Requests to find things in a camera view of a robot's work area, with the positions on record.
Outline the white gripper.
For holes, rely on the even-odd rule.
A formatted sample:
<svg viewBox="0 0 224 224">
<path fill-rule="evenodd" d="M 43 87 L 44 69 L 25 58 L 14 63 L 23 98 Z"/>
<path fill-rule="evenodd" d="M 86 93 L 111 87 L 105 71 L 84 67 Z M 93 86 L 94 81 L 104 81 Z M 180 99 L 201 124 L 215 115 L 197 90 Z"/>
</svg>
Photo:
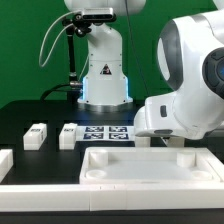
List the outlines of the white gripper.
<svg viewBox="0 0 224 224">
<path fill-rule="evenodd" d="M 134 134 L 138 137 L 149 137 L 160 135 L 161 131 L 166 127 L 167 119 L 159 113 L 141 107 L 134 117 Z"/>
</svg>

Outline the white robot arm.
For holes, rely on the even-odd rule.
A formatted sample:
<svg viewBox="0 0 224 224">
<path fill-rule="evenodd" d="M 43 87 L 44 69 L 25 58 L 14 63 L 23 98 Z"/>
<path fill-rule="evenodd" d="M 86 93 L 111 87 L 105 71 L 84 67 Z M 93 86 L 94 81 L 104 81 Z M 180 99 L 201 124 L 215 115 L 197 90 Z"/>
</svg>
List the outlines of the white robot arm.
<svg viewBox="0 0 224 224">
<path fill-rule="evenodd" d="M 106 22 L 140 12 L 146 0 L 64 0 L 79 35 L 88 38 L 89 71 L 80 106 L 117 108 L 131 101 L 121 69 L 122 38 Z M 152 96 L 134 118 L 138 136 L 201 139 L 224 123 L 224 0 L 213 12 L 170 20 L 159 36 L 157 62 L 168 94 Z"/>
</svg>

